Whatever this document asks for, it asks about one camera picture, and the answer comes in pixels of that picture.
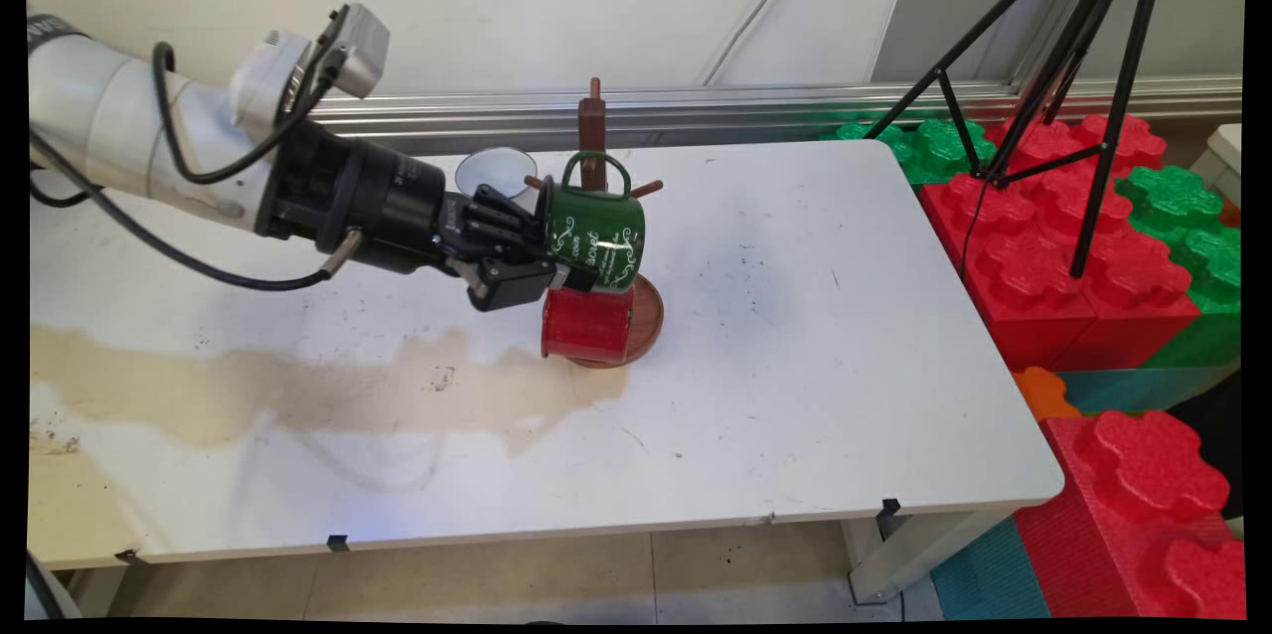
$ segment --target floor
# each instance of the floor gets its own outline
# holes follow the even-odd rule
[[[854,606],[836,522],[332,553],[128,570],[111,616],[525,624],[901,621]],[[926,577],[904,620],[940,620]]]

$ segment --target wooden base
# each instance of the wooden base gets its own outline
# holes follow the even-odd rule
[[[622,363],[603,363],[585,358],[571,358],[570,362],[584,368],[618,368],[627,365],[654,348],[654,341],[663,331],[663,297],[649,279],[637,275],[636,299],[632,303],[632,330],[627,341],[627,359]]]

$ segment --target white table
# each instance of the white table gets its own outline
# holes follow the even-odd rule
[[[326,551],[332,535],[359,550],[846,519],[860,600],[1060,491],[887,148],[616,157],[637,183],[667,183],[644,200],[642,264],[667,321],[613,370],[542,359],[539,306],[478,313],[432,270],[350,264],[309,290],[254,293],[169,262],[92,205],[33,204],[28,547],[71,568],[130,549],[155,563]],[[541,174],[566,158],[536,155]],[[430,162],[450,173],[459,158]],[[118,201],[237,272],[324,258]],[[889,498],[921,517],[864,541]]]

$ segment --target black cable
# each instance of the black cable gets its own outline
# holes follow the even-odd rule
[[[195,182],[196,185],[215,185],[224,180],[238,174],[239,172],[247,169],[262,157],[270,153],[275,146],[282,141],[284,137],[295,129],[318,104],[318,101],[331,90],[332,83],[327,78],[318,79],[318,87],[314,89],[312,95],[308,95],[304,104],[298,104],[295,109],[290,113],[282,122],[273,127],[270,136],[266,137],[261,144],[252,148],[251,151],[238,158],[235,162],[214,169],[211,172],[204,172],[202,174],[192,172],[190,166],[186,164],[186,157],[181,151],[181,143],[177,140],[177,127],[173,126],[172,121],[172,107],[168,104],[168,80],[165,73],[168,70],[176,69],[177,59],[173,53],[172,46],[165,42],[155,43],[154,51],[150,53],[150,73],[154,78],[155,84],[155,97],[159,99],[159,117],[163,120],[163,132],[168,139],[168,149],[172,150],[172,160],[177,166],[177,172],[181,172],[182,177],[187,181]]]
[[[314,87],[314,75],[318,74],[318,62],[326,57],[327,52],[331,51],[331,39],[326,34],[318,36],[318,47],[314,50],[313,56],[309,59],[309,64],[305,65],[305,74],[300,76],[300,85],[296,89],[295,101],[291,103],[291,109],[287,113],[293,113],[304,102],[305,95]]]
[[[59,153],[59,150],[53,149],[52,145],[45,141],[45,139],[41,137],[38,132],[36,132],[36,127],[28,126],[28,131],[31,132],[31,141],[33,145],[36,145],[36,149],[41,150],[45,154],[45,157],[48,158],[48,162],[57,168],[59,172],[66,176],[69,181],[74,182],[76,187],[83,190],[84,194],[86,194],[93,201],[95,201],[97,205],[102,208],[102,211],[106,211],[111,216],[111,219],[118,222],[120,225],[131,232],[134,237],[141,239],[146,244],[150,244],[150,248],[154,248],[159,253],[167,256],[168,258],[172,258],[173,261],[181,264],[182,266],[188,266],[190,269],[198,271],[204,276],[216,279],[223,284],[229,284],[232,286],[243,286],[244,289],[256,289],[258,292],[291,292],[295,289],[304,289],[307,286],[313,286],[314,284],[331,279],[331,274],[319,269],[318,271],[314,271],[308,276],[301,276],[300,279],[266,281],[262,279],[252,279],[249,276],[239,276],[238,274],[221,271],[215,266],[204,264],[202,261],[191,257],[186,252],[179,251],[177,247],[154,236],[153,233],[150,233],[149,229],[146,229],[141,224],[137,224],[131,216],[127,216],[127,214],[123,213],[123,210],[120,209],[118,205],[116,205],[113,201],[111,201],[109,197],[102,194],[102,190],[99,187],[89,182],[88,178],[79,172],[79,169],[76,169],[70,162],[67,162],[65,157],[62,157]]]
[[[51,197],[42,192],[39,187],[36,186],[36,181],[31,178],[31,172],[27,173],[27,182],[31,185],[31,196],[45,206],[51,206],[53,209],[66,209],[67,206],[75,206],[83,200],[88,199],[88,192],[79,192],[69,197]]]
[[[976,200],[976,211],[972,213],[972,223],[967,225],[967,236],[963,237],[963,258],[958,267],[958,280],[965,281],[967,276],[967,246],[972,242],[972,229],[976,228],[976,220],[981,216],[981,205],[985,204],[985,191],[990,190],[991,176],[985,176],[985,186],[981,187],[981,199]]]

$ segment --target giant lego brick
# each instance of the giant lego brick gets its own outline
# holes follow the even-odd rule
[[[1109,411],[1042,430],[1065,488],[1015,521],[1052,616],[1245,617],[1229,485],[1189,426]]]
[[[1082,229],[1086,202],[1091,196],[1094,168],[1056,169],[1035,177],[1027,177],[1019,183],[1032,187],[1034,220],[1048,239],[1074,247]],[[1100,200],[1100,213],[1095,219],[1093,243],[1118,238],[1131,230],[1131,200],[1113,191],[1112,185]]]
[[[932,584],[946,621],[1051,616],[1010,517],[932,570]]]
[[[1140,232],[1093,241],[1081,284],[1095,323],[1052,370],[1138,368],[1201,313],[1188,298],[1192,275]]]
[[[1168,164],[1161,169],[1132,168],[1117,181],[1117,192],[1131,200],[1130,222],[1137,232],[1179,247],[1188,232],[1219,232],[1224,200],[1207,191],[1196,172]]]
[[[993,159],[997,148],[985,139],[985,127],[968,121],[967,131],[972,137],[972,149],[976,150],[977,159],[982,163]],[[902,167],[911,185],[943,185],[959,172],[969,169],[963,139],[959,137],[958,127],[953,122],[923,121],[915,131],[913,145],[915,158],[908,166]]]
[[[1029,405],[1034,420],[1042,423],[1048,418],[1081,418],[1080,410],[1068,404],[1065,398],[1066,384],[1062,377],[1056,376],[1046,368],[1030,365],[1021,373],[1013,373],[1020,395]]]
[[[873,125],[862,125],[860,122],[848,122],[840,127],[831,135],[822,135],[818,139],[822,140],[860,140],[866,136]],[[904,167],[911,163],[911,158],[915,154],[915,148],[911,146],[911,135],[895,125],[888,125],[879,132],[875,137],[880,143],[888,145],[892,153],[897,155],[897,163]]]
[[[1193,276],[1188,298],[1201,316],[1145,362],[1145,368],[1202,368],[1241,355],[1241,230],[1193,230],[1170,252]]]
[[[1068,264],[1068,251],[1033,224],[1018,236],[992,234],[983,247],[969,250],[968,294],[1011,370],[1054,370],[1052,363],[1095,322]]]
[[[986,130],[985,137],[996,146],[1002,146],[1002,137],[1007,135],[1011,122],[1011,120],[1007,120],[1001,125],[995,125],[993,127]],[[1084,145],[1071,134],[1068,125],[1060,121],[1052,122],[1051,125],[1043,125],[1042,118],[1035,117],[1029,122],[1029,126],[1025,127],[1024,135],[1021,135],[1020,141],[1016,143],[1016,149],[1011,151],[1011,163],[1007,164],[1007,173],[1013,174],[1015,172],[1021,172],[1021,169],[1037,167],[1044,162],[1072,154],[1084,146],[1088,145]],[[1058,169],[1067,172],[1072,169],[1072,166],[1067,164],[1065,167],[1060,167]]]
[[[985,181],[971,174],[954,176],[945,185],[925,185],[922,191],[918,191],[918,202],[923,206],[929,222],[932,223],[932,230],[936,232],[955,267],[963,258],[963,242],[967,239],[972,218],[976,216],[977,204],[981,205],[981,214],[976,218],[976,228],[972,229],[972,239],[968,242],[972,253],[976,253],[991,236],[1021,234],[1034,222],[1034,205],[1021,195],[1019,187],[986,188]]]
[[[1080,148],[1098,145],[1104,139],[1108,122],[1107,115],[1089,115],[1080,123],[1074,125],[1070,134],[1077,140]],[[1122,120],[1122,135],[1118,136],[1117,150],[1113,153],[1112,174],[1121,180],[1135,167],[1159,169],[1161,168],[1161,155],[1165,153],[1166,140],[1154,135],[1144,120],[1127,115]]]

